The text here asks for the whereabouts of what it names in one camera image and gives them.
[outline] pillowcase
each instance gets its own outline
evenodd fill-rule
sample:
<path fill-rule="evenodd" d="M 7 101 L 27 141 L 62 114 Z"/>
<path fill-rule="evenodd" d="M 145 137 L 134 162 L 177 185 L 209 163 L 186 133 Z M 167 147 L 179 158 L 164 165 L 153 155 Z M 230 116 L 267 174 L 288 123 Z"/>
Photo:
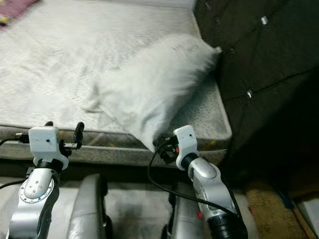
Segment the pillowcase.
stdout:
<path fill-rule="evenodd" d="M 202 39 L 173 34 L 97 78 L 82 108 L 104 111 L 149 150 L 211 71 L 221 52 Z"/>

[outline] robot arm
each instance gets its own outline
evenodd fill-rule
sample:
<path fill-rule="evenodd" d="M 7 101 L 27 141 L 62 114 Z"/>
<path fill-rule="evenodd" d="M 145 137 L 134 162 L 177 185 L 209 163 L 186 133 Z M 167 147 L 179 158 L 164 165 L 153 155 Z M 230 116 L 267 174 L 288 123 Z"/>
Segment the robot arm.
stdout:
<path fill-rule="evenodd" d="M 7 239 L 45 239 L 52 208 L 59 197 L 59 174 L 68 166 L 71 149 L 81 147 L 84 124 L 78 123 L 74 143 L 64 144 L 53 124 L 34 127 L 28 132 L 36 166 L 19 190 L 19 201 L 12 216 Z"/>
<path fill-rule="evenodd" d="M 214 238 L 247 238 L 247 229 L 236 210 L 232 197 L 221 180 L 220 170 L 199 156 L 195 132 L 190 125 L 174 130 L 176 165 L 187 171 L 193 183 L 196 196 L 222 206 L 233 214 L 207 204 L 199 203 L 199 208 L 208 222 Z"/>

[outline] tufted headboard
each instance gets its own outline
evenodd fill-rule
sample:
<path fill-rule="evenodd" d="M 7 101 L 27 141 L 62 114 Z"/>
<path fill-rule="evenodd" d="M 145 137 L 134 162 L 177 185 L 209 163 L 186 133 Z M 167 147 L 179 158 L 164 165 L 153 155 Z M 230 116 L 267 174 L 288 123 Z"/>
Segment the tufted headboard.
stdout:
<path fill-rule="evenodd" d="M 318 142 L 317 9 L 313 0 L 197 1 L 202 38 L 223 49 L 216 79 L 233 130 L 223 164 L 233 184 L 293 171 L 305 155 L 292 155 Z"/>

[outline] wire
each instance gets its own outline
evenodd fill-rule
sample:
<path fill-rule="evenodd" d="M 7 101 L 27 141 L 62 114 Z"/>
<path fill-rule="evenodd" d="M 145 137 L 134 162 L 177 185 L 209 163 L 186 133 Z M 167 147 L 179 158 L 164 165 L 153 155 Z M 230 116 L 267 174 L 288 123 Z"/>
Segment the wire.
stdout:
<path fill-rule="evenodd" d="M 19 180 L 19 181 L 15 181 L 15 182 L 10 182 L 10 183 L 6 183 L 0 186 L 0 189 L 5 188 L 7 186 L 11 186 L 11 185 L 15 185 L 15 184 L 20 184 L 23 183 L 25 181 L 25 179 L 23 180 Z"/>
<path fill-rule="evenodd" d="M 228 190 L 228 192 L 229 192 L 229 194 L 230 194 L 231 199 L 233 200 L 233 203 L 234 203 L 234 205 L 235 205 L 235 208 L 236 208 L 236 211 L 237 211 L 237 213 L 238 213 L 238 216 L 239 216 L 240 220 L 241 220 L 241 221 L 244 221 L 244 220 L 243 220 L 243 217 L 242 217 L 242 215 L 241 215 L 241 212 L 240 212 L 240 209 L 239 209 L 239 206 L 238 206 L 238 203 L 237 203 L 237 200 L 236 200 L 236 198 L 235 198 L 235 195 L 234 195 L 233 191 L 231 191 L 231 190 L 229 189 L 229 186 L 228 186 L 228 183 L 227 183 L 226 179 L 225 179 L 222 175 L 220 175 L 220 176 L 221 176 L 221 179 L 222 179 L 223 183 L 225 184 L 225 186 L 226 186 L 226 188 L 227 188 L 227 190 Z"/>
<path fill-rule="evenodd" d="M 153 161 L 155 159 L 155 156 L 157 155 L 157 153 L 159 152 L 159 150 L 164 147 L 165 145 L 167 145 L 168 143 L 163 143 L 161 144 L 157 150 L 155 151 L 154 155 L 153 155 L 153 158 L 151 159 L 150 163 L 149 163 L 149 166 L 148 166 L 148 178 L 149 180 L 157 187 L 163 189 L 164 191 L 168 192 L 168 193 L 172 193 L 178 197 L 181 197 L 181 198 L 185 198 L 185 199 L 188 199 L 188 200 L 191 200 L 191 201 L 195 201 L 195 202 L 198 202 L 198 203 L 202 203 L 202 204 L 206 204 L 206 205 L 209 205 L 211 207 L 214 207 L 214 208 L 217 208 L 217 209 L 220 209 L 230 215 L 233 215 L 235 217 L 237 217 L 237 215 L 235 213 L 233 213 L 232 211 L 218 205 L 218 204 L 215 204 L 215 203 L 212 203 L 212 202 L 209 202 L 209 201 L 206 201 L 206 200 L 203 200 L 203 199 L 200 199 L 200 198 L 196 198 L 196 197 L 192 197 L 192 196 L 189 196 L 187 194 L 183 194 L 183 193 L 179 193 L 179 192 L 176 192 L 176 191 L 173 191 L 171 189 L 168 189 L 164 186 L 162 186 L 161 184 L 158 184 L 157 182 L 155 182 L 152 177 L 151 177 L 151 167 L 152 167 L 152 164 L 153 164 Z"/>
<path fill-rule="evenodd" d="M 16 140 L 15 138 L 6 138 L 6 139 L 4 139 L 4 140 L 1 140 L 0 141 L 0 146 L 1 145 L 3 145 L 5 142 L 7 142 L 7 141 L 13 141 L 13 140 Z"/>

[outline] bed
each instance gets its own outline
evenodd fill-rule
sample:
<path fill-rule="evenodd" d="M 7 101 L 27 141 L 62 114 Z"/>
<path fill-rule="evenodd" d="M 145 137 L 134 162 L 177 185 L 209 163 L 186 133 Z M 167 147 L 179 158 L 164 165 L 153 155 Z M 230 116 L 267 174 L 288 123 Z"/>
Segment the bed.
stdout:
<path fill-rule="evenodd" d="M 147 165 L 152 152 L 104 113 L 80 109 L 96 71 L 116 68 L 171 33 L 200 36 L 190 9 L 89 0 L 42 0 L 0 32 L 0 139 L 51 120 L 66 142 L 85 124 L 72 162 Z M 218 164 L 231 128 L 219 89 L 207 77 L 169 129 L 191 124 L 202 156 Z M 0 157 L 32 159 L 27 144 L 8 142 Z"/>

